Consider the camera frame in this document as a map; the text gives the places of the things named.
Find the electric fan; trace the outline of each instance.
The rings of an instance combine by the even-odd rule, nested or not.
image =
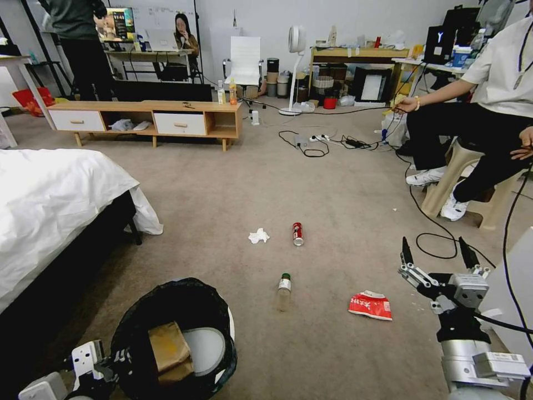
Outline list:
[[[289,29],[289,52],[298,53],[298,58],[294,63],[293,68],[293,81],[290,85],[290,98],[289,98],[289,107],[282,108],[279,113],[287,116],[295,116],[301,114],[300,110],[293,109],[293,99],[294,99],[294,85],[296,84],[296,69],[300,65],[301,59],[304,57],[305,53],[305,28],[303,26],[291,26]]]

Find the bracelet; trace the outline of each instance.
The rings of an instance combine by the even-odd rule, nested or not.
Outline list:
[[[420,109],[420,96],[415,96],[415,99],[416,99],[415,111],[418,111]]]

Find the white t-shirt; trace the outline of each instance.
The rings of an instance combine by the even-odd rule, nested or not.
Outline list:
[[[520,49],[533,18],[524,18],[498,33],[470,66],[462,79],[479,85],[472,102],[490,111],[533,118],[533,67],[515,84]],[[533,61],[533,34],[527,38],[522,71]]]

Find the hand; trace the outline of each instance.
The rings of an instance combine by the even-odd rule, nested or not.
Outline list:
[[[410,113],[415,110],[418,102],[413,97],[403,98],[397,105],[393,107],[393,111],[398,114]]]
[[[522,148],[511,152],[511,159],[525,160],[533,156],[533,127],[529,127],[520,132]]]

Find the lanyard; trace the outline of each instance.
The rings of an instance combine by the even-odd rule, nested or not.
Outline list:
[[[518,79],[516,80],[516,83],[515,83],[515,87],[514,87],[515,90],[518,88],[518,86],[520,86],[520,82],[522,82],[522,77],[524,76],[524,74],[527,71],[529,71],[529,69],[531,67],[533,67],[533,61],[532,61],[528,65],[528,67],[524,71],[522,71],[522,59],[524,57],[524,50],[526,48],[527,38],[529,37],[529,33],[531,32],[532,29],[533,29],[533,22],[531,23],[531,25],[529,26],[529,29],[526,32],[526,36],[524,37],[524,42],[522,43],[522,48],[520,49],[520,55],[518,56],[518,73],[519,73],[519,76],[518,76]]]

